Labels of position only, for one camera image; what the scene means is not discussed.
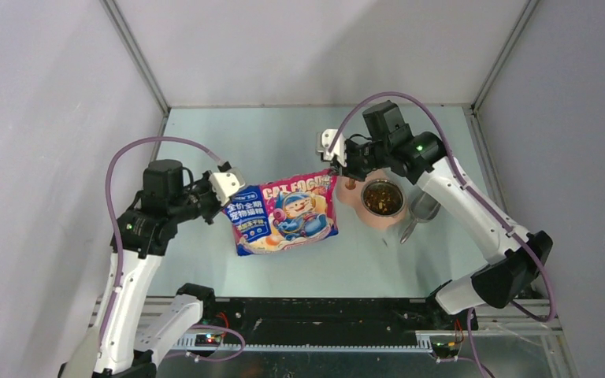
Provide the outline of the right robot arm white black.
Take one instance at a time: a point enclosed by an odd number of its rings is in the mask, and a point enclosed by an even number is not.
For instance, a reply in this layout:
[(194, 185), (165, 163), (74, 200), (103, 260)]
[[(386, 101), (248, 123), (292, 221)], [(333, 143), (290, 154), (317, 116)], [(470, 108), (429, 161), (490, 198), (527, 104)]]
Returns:
[(544, 231), (530, 232), (478, 190), (462, 170), (439, 121), (417, 99), (435, 132), (413, 134), (399, 107), (391, 101), (371, 106), (360, 102), (335, 131), (327, 130), (329, 142), (320, 141), (319, 154), (341, 176), (363, 181), (378, 169), (390, 169), (433, 197), (453, 216), (475, 242), (486, 264), (460, 279), (438, 287), (430, 296), (428, 322), (449, 328), (458, 313), (480, 305), (502, 309), (536, 278), (541, 278), (549, 299), (549, 313), (528, 317), (551, 321), (557, 312), (551, 278), (545, 260), (553, 242)]

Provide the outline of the colourful pet food bag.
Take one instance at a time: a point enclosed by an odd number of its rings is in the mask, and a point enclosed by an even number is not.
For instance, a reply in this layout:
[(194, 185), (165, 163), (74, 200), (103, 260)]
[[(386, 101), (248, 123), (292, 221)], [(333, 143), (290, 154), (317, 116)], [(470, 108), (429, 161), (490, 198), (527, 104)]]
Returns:
[(275, 254), (337, 235), (336, 180), (324, 169), (245, 187), (224, 210), (236, 253)]

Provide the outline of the metal food scoop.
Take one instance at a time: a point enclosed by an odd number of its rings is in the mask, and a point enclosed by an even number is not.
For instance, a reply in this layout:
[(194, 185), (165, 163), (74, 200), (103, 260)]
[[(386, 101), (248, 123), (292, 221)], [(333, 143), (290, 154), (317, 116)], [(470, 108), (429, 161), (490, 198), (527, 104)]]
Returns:
[(441, 204), (433, 196), (415, 187), (408, 210), (411, 217), (408, 225), (400, 236), (399, 243), (404, 244), (419, 224), (430, 222), (436, 217)]

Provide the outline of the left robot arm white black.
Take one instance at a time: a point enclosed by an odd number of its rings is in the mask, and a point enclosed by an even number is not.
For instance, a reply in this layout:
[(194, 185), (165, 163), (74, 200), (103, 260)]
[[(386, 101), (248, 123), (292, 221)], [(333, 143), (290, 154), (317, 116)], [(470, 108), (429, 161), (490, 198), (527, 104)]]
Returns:
[(60, 377), (154, 377), (173, 344), (196, 325), (217, 318), (214, 291), (186, 283), (169, 308), (145, 332), (137, 331), (147, 292), (180, 224), (213, 219), (244, 186), (228, 162), (194, 178), (180, 161), (152, 161), (143, 186), (120, 215), (109, 209), (113, 225), (109, 276), (95, 323)]

